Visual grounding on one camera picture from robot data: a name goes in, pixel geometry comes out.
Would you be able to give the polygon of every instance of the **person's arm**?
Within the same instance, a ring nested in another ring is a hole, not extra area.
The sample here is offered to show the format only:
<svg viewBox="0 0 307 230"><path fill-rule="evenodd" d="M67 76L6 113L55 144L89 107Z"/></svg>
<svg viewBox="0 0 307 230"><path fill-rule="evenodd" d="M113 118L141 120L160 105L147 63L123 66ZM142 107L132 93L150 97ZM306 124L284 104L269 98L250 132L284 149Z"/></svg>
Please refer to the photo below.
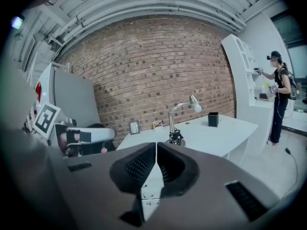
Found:
<svg viewBox="0 0 307 230"><path fill-rule="evenodd" d="M289 77L286 74L282 75L283 88L278 88L277 91L282 94L290 94L291 93L291 84Z"/></svg>
<svg viewBox="0 0 307 230"><path fill-rule="evenodd" d="M273 80L275 78L275 72L273 72L272 74L262 72L261 74L270 80Z"/></svg>

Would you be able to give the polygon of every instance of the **brick wall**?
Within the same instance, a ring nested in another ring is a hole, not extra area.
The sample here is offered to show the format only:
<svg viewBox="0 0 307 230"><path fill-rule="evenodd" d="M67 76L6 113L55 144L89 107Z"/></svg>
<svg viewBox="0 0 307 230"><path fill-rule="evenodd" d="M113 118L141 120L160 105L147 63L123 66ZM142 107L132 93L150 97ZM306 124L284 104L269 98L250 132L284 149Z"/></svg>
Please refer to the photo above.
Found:
<svg viewBox="0 0 307 230"><path fill-rule="evenodd" d="M215 111L234 116L234 86L221 40L229 33L186 17L140 17L98 30L58 59L94 82L101 123L114 128L118 146L138 120L141 130L195 94L203 111L190 106L175 123Z"/></svg>

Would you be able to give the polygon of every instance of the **red object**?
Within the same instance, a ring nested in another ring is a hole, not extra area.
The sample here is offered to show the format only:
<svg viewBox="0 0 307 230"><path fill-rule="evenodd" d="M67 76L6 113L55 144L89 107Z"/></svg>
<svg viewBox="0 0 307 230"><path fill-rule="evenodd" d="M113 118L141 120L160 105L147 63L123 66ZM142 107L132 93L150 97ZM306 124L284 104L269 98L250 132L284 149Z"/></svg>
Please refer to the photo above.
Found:
<svg viewBox="0 0 307 230"><path fill-rule="evenodd" d="M40 85L40 82L38 82L38 84L35 88L35 92L38 94L37 100L40 103L40 95L42 93L42 86Z"/></svg>

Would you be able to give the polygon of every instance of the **black t-shirt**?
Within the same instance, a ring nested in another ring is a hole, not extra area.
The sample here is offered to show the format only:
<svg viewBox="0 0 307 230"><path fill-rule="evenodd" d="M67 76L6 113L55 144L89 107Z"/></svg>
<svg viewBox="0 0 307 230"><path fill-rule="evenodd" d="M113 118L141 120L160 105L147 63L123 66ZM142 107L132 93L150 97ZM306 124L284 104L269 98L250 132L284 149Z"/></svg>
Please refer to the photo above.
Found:
<svg viewBox="0 0 307 230"><path fill-rule="evenodd" d="M274 73L275 73L275 82L278 83L278 88L280 88L280 89L283 88L284 86L282 84L282 76L288 75L287 70L285 68L280 69L280 73L279 73L280 79L278 77L278 70L277 69L275 70ZM289 94L282 94L282 93L276 94L276 98L277 99L280 98L280 101L286 100L286 99L288 99L288 97L289 97Z"/></svg>

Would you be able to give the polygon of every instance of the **light bulb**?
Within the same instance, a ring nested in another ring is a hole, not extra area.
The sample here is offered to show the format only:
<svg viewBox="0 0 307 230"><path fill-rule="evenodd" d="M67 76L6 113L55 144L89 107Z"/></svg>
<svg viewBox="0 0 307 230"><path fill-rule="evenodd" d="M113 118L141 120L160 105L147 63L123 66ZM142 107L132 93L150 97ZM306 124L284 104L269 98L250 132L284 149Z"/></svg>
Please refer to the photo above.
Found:
<svg viewBox="0 0 307 230"><path fill-rule="evenodd" d="M195 110L197 113L200 113L201 110L202 110L202 107L201 107L198 103L196 103L196 104L194 104L194 110Z"/></svg>

